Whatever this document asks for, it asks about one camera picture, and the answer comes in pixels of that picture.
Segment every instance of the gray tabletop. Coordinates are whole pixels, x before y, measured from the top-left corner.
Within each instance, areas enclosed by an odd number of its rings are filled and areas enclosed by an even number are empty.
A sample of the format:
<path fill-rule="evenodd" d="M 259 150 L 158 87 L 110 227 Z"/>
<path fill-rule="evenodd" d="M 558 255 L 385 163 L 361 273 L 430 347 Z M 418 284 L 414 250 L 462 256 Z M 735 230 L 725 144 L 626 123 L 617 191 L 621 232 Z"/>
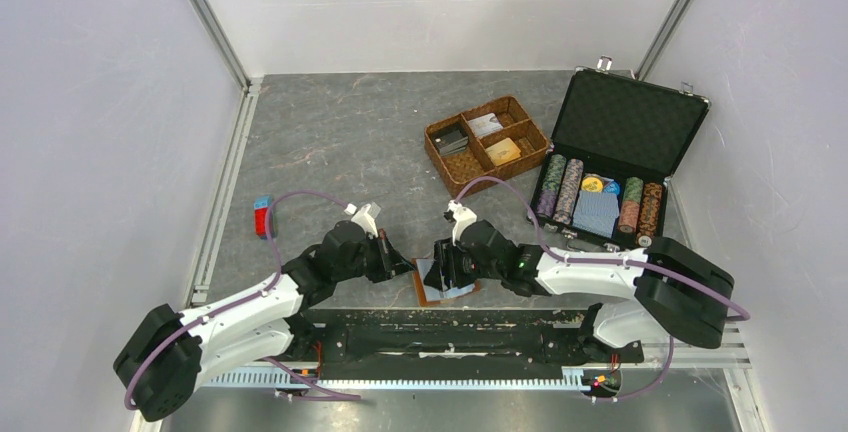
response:
<path fill-rule="evenodd" d="M 268 244 L 254 233 L 253 201 L 294 189 L 315 189 L 354 204 L 382 207 L 378 225 L 407 258 L 428 255 L 446 238 L 442 217 L 451 199 L 424 152 L 424 128 L 491 99 L 514 95 L 547 134 L 553 130 L 572 71 L 426 72 L 270 76 L 262 84 L 209 291 L 218 300 L 276 268 Z M 539 169 L 510 183 L 529 199 Z M 465 199 L 480 218 L 514 242 L 535 243 L 524 206 L 505 187 Z M 669 201 L 665 235 L 683 240 Z M 346 216 L 314 197 L 294 197 L 275 210 L 284 259 L 319 243 Z M 546 233 L 551 246 L 566 239 Z M 497 282 L 445 307 L 585 308 L 598 297 L 519 297 Z M 338 285 L 319 307 L 416 307 L 411 274 L 380 284 L 365 278 Z"/>

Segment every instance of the poker chip case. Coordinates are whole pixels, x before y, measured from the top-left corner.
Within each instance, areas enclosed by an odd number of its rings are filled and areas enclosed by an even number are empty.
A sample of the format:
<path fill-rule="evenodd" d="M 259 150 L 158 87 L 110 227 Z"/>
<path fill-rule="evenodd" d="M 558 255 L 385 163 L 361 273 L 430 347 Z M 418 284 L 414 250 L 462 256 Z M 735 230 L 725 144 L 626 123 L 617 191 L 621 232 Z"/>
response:
<path fill-rule="evenodd" d="M 552 147 L 542 163 L 531 207 L 545 230 L 608 248 L 632 249 L 650 245 L 652 237 L 662 235 L 668 186 L 703 123 L 710 102 L 692 94 L 688 86 L 674 90 L 610 74 L 611 63 L 609 58 L 602 57 L 597 69 L 576 69 L 551 135 Z M 578 171 L 575 169 L 579 162 L 583 167 Z M 557 174 L 562 179 L 555 212 L 540 212 L 551 208 L 550 190 Z M 578 189 L 586 174 L 612 179 L 620 186 L 618 207 L 626 215 L 617 215 L 610 236 L 572 223 L 570 213 L 560 213 L 560 206 L 567 202 L 576 210 L 575 203 L 582 199 L 568 201 L 572 193 L 575 197 L 586 193 L 574 190 L 577 174 L 580 175 Z M 635 213 L 632 203 L 622 209 L 626 194 L 628 200 L 634 200 L 633 191 L 625 191 L 625 184 L 634 183 L 645 187 L 635 198 L 641 201 L 644 216 L 640 215 L 638 220 L 644 230 L 629 226 Z M 564 195 L 566 200 L 559 202 Z"/>

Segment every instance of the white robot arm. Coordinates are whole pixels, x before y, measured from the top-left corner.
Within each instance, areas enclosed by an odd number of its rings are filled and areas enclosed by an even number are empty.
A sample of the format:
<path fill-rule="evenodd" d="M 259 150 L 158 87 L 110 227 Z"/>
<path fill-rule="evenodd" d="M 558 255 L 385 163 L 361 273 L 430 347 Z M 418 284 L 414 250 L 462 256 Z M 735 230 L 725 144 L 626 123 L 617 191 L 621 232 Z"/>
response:
<path fill-rule="evenodd" d="M 309 325 L 299 313 L 330 297 L 338 282 L 363 275 L 380 282 L 411 270 L 377 228 L 378 212 L 373 204 L 359 208 L 321 244 L 247 290 L 179 313 L 167 305 L 151 310 L 113 365 L 145 419 L 170 415 L 205 382 L 235 367 L 308 348 Z M 649 269 L 673 268 L 727 298 L 733 279 L 673 240 L 656 238 L 648 249 L 620 253 L 543 250 L 515 245 L 458 203 L 451 202 L 445 216 L 453 231 L 435 243 L 425 283 L 463 287 L 487 278 L 524 296 L 578 292 L 619 299 L 592 306 L 580 327 L 579 345 L 595 361 L 667 334 L 699 347 L 721 344 L 727 307 Z"/>
<path fill-rule="evenodd" d="M 439 277 L 430 283 L 464 286 L 489 278 L 524 296 L 584 293 L 623 299 L 593 306 L 583 323 L 591 335 L 586 339 L 608 350 L 637 340 L 661 342 L 668 335 L 697 347 L 721 345 L 727 306 L 691 284 L 649 269 L 671 268 L 727 299 L 733 278 L 672 239 L 657 237 L 651 247 L 627 252 L 543 250 L 539 245 L 516 246 L 459 203 L 451 201 L 445 217 L 454 227 L 450 244 L 437 243 L 438 267 L 431 274 Z"/>

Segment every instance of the card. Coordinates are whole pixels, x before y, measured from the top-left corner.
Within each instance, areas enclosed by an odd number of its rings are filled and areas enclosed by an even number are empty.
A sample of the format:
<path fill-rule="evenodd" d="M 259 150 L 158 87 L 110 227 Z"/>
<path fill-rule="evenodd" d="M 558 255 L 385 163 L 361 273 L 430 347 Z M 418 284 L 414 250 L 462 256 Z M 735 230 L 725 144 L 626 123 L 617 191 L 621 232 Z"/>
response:
<path fill-rule="evenodd" d="M 468 125 L 471 127 L 471 132 L 477 137 L 485 137 L 503 129 L 503 125 L 501 125 L 495 114 L 486 114 L 482 117 L 471 119 L 468 121 Z"/>
<path fill-rule="evenodd" d="M 488 147 L 486 149 L 486 154 L 488 154 L 489 158 L 492 159 L 492 163 L 495 164 L 495 166 L 498 166 L 521 157 L 521 149 L 515 145 L 515 142 L 513 142 L 512 139 L 507 137 L 497 144 Z"/>

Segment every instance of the small box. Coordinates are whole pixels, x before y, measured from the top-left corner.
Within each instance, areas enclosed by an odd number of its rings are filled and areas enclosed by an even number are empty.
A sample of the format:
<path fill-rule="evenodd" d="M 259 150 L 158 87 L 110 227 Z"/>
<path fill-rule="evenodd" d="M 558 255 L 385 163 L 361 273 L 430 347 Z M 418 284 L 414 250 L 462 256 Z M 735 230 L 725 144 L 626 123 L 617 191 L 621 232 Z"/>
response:
<path fill-rule="evenodd" d="M 597 69 L 578 68 L 572 77 L 551 135 L 553 148 L 539 172 L 531 207 L 545 230 L 608 248 L 647 247 L 652 237 L 662 235 L 668 186 L 703 123 L 710 102 L 693 95 L 691 87 L 674 90 L 610 74 L 611 63 L 611 59 L 602 57 Z M 586 174 L 613 179 L 618 184 L 619 190 L 610 187 L 609 191 L 617 193 L 619 211 L 623 214 L 627 210 L 627 215 L 618 216 L 609 237 L 575 226 L 566 214 L 559 214 L 555 220 L 556 213 L 543 212 L 550 210 L 551 183 L 556 173 L 548 175 L 548 168 L 551 159 L 557 155 L 565 157 L 566 161 L 577 159 L 583 164 L 581 176 L 577 179 L 580 185 L 576 200 L 579 200 L 579 189 Z M 568 179 L 570 172 L 573 179 L 576 169 L 566 170 L 562 177 Z M 647 185 L 642 189 L 643 195 L 638 199 L 637 222 L 641 223 L 643 211 L 655 218 L 651 221 L 656 224 L 652 235 L 641 233 L 638 227 L 631 232 L 621 230 L 631 230 L 622 222 L 622 217 L 630 217 L 628 223 L 633 217 L 632 207 L 622 209 L 627 179 L 631 177 L 641 179 L 643 184 L 651 184 L 650 189 Z M 594 179 L 588 181 L 587 187 L 597 188 L 595 182 Z M 560 192 L 565 188 L 562 184 L 560 182 Z M 656 199 L 654 195 L 659 195 L 660 191 L 661 197 Z M 629 205 L 632 206 L 635 199 L 632 195 L 629 197 Z"/>
<path fill-rule="evenodd" d="M 468 121 L 488 114 L 495 114 L 503 128 L 485 137 L 475 136 Z M 439 131 L 456 124 L 462 127 L 465 135 L 468 136 L 467 147 L 461 153 L 443 157 L 439 154 L 433 137 L 438 136 Z M 506 138 L 512 139 L 518 145 L 521 157 L 495 166 L 486 154 L 486 148 Z M 424 149 L 439 171 L 442 182 L 445 183 L 452 197 L 456 197 L 460 190 L 477 177 L 489 175 L 507 180 L 538 167 L 545 159 L 545 151 L 549 146 L 548 138 L 527 115 L 518 100 L 511 95 L 430 124 L 424 130 Z M 477 183 L 469 189 L 466 196 L 493 185 L 495 185 L 494 182 Z"/>

